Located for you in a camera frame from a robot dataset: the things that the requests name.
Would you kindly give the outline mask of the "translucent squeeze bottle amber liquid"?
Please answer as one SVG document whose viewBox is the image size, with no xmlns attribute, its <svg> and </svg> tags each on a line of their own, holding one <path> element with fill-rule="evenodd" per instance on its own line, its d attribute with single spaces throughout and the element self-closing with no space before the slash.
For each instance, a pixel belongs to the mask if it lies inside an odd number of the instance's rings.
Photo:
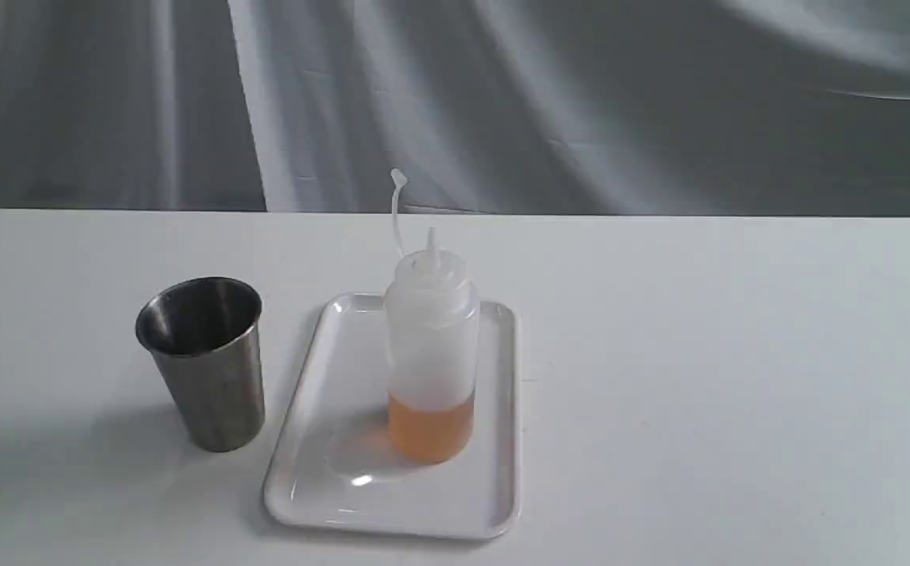
<svg viewBox="0 0 910 566">
<path fill-rule="evenodd" d="M 391 232 L 400 261 L 383 298 L 387 327 L 387 430 L 416 465 L 455 458 L 474 427 L 481 301 L 466 262 L 441 248 L 434 228 L 408 252 L 400 230 L 407 175 L 390 171 Z"/>
</svg>

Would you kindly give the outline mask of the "stainless steel cup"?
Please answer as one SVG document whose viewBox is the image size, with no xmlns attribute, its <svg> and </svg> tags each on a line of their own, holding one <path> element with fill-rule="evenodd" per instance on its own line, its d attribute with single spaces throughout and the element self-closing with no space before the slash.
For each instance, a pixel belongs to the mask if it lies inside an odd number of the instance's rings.
<svg viewBox="0 0 910 566">
<path fill-rule="evenodd" d="M 226 277 L 182 281 L 142 306 L 135 336 L 156 363 L 190 440 L 213 454 L 262 430 L 260 294 Z"/>
</svg>

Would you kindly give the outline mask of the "white plastic tray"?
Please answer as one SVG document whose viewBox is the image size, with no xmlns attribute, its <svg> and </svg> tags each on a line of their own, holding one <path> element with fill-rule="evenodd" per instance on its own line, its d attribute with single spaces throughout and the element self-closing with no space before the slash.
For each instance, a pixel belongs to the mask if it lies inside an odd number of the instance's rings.
<svg viewBox="0 0 910 566">
<path fill-rule="evenodd" d="M 484 301 L 475 429 L 465 451 L 414 465 L 387 434 L 380 294 L 349 292 L 320 312 L 263 484 L 279 524 L 482 542 L 523 504 L 519 316 Z"/>
</svg>

